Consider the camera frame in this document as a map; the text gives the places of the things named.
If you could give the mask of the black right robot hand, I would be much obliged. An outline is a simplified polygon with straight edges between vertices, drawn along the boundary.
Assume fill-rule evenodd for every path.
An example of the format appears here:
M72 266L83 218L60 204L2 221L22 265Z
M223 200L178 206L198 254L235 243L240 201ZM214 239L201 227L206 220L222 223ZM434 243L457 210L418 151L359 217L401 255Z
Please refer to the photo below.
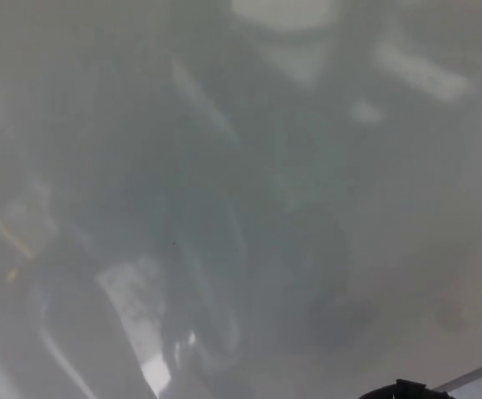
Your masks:
M448 392L431 390L426 384L397 379L394 384L368 392L360 399L454 399Z

